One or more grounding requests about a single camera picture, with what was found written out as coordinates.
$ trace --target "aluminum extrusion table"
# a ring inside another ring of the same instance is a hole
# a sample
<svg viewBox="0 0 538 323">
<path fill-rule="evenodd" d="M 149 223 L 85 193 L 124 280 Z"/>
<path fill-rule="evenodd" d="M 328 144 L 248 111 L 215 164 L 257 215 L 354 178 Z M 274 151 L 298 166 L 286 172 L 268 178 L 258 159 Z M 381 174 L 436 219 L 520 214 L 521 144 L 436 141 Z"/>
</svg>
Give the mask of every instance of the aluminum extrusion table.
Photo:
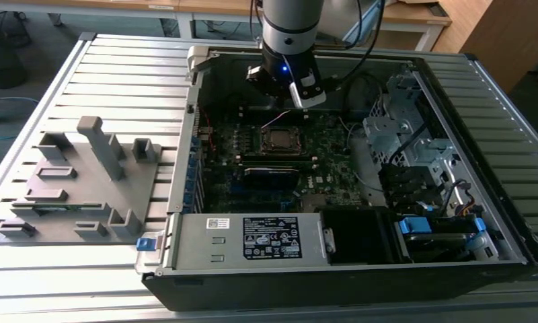
<svg viewBox="0 0 538 323">
<path fill-rule="evenodd" d="M 73 141 L 83 115 L 104 118 L 121 143 L 144 135 L 164 146 L 145 230 L 164 228 L 176 162 L 188 49 L 195 44 L 252 46 L 133 36 L 96 35 L 79 41 L 40 105 L 0 165 L 0 218 L 24 192 L 41 154 L 32 148 L 44 131 Z M 414 52 L 376 51 L 418 56 Z M 449 94 L 508 193 L 538 235 L 538 134 L 498 90 L 478 61 L 464 55 L 421 54 Z M 196 320 L 316 320 L 392 314 L 406 322 L 510 319 L 538 322 L 538 275 L 492 285 L 445 301 L 262 311 L 169 312 L 133 270 L 135 246 L 0 246 L 0 322 L 163 322 Z"/>
</svg>

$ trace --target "warning label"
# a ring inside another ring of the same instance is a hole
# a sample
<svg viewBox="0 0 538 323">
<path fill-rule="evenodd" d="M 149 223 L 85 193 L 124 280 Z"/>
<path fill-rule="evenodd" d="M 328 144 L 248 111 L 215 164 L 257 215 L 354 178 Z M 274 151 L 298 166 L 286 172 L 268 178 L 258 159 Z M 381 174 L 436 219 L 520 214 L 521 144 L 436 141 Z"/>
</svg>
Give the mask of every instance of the warning label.
<svg viewBox="0 0 538 323">
<path fill-rule="evenodd" d="M 302 258 L 297 217 L 244 218 L 243 256 L 249 260 Z"/>
</svg>

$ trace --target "blue latch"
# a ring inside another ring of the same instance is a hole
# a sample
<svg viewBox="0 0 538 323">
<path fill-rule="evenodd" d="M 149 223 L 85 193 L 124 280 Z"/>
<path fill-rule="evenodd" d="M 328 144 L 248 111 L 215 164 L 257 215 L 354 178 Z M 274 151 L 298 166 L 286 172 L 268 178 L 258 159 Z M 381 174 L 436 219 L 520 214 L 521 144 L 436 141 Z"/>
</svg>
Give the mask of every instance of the blue latch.
<svg viewBox="0 0 538 323">
<path fill-rule="evenodd" d="M 485 221 L 480 217 L 474 219 L 474 224 L 477 225 L 478 232 L 486 231 Z"/>
<path fill-rule="evenodd" d="M 157 250 L 157 239 L 152 238 L 139 238 L 136 243 L 137 251 L 156 251 Z"/>
<path fill-rule="evenodd" d="M 433 232 L 426 217 L 406 217 L 398 222 L 398 226 L 402 234 L 429 234 Z"/>
</svg>

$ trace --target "wooden desk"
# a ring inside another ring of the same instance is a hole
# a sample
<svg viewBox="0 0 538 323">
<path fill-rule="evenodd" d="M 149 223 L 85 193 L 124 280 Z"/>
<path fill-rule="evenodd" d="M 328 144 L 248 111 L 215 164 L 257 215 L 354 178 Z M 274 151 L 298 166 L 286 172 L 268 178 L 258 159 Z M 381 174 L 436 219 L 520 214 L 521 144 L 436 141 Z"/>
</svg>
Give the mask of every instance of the wooden desk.
<svg viewBox="0 0 538 323">
<path fill-rule="evenodd" d="M 180 0 L 176 10 L 179 16 L 188 13 L 191 21 L 249 22 L 249 5 L 251 0 Z M 449 26 L 450 23 L 450 18 L 433 15 L 426 5 L 396 3 L 385 8 L 381 26 L 381 31 L 385 33 L 381 33 L 381 38 L 386 36 L 385 43 L 390 46 L 392 39 L 401 38 L 392 32 L 418 33 L 421 36 L 414 40 L 416 44 L 410 49 L 428 51 L 433 48 L 444 27 Z M 193 37 L 193 34 L 183 34 L 183 38 L 187 36 Z"/>
<path fill-rule="evenodd" d="M 249 3 L 251 0 L 0 0 L 0 10 L 169 18 L 180 22 L 181 38 L 195 38 L 196 20 L 248 23 Z M 381 31 L 420 34 L 412 49 L 430 50 L 450 23 L 448 17 L 434 16 L 426 5 L 396 3 L 385 9 Z"/>
</svg>

